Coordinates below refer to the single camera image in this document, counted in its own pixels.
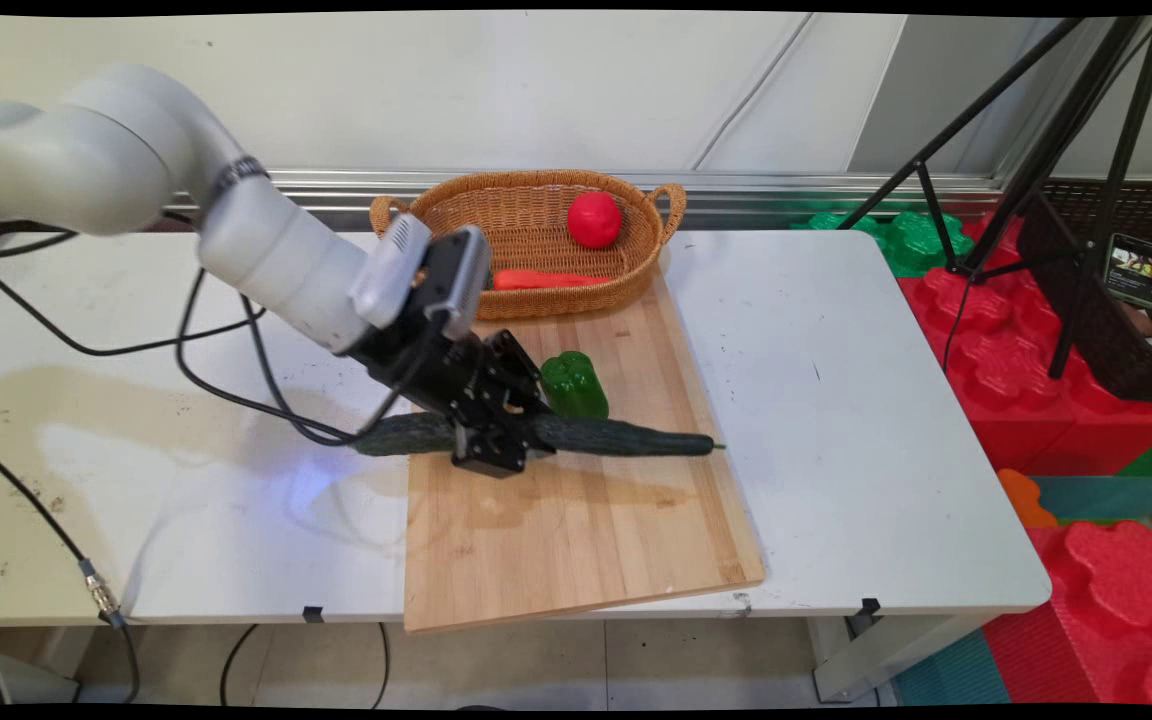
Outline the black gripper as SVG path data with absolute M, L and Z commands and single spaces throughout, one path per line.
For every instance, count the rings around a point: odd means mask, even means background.
M 387 327 L 366 331 L 348 357 L 397 396 L 452 420 L 454 468 L 497 479 L 524 473 L 525 424 L 507 419 L 553 415 L 540 369 L 511 332 L 482 338 L 458 320 L 447 306 L 410 300 Z

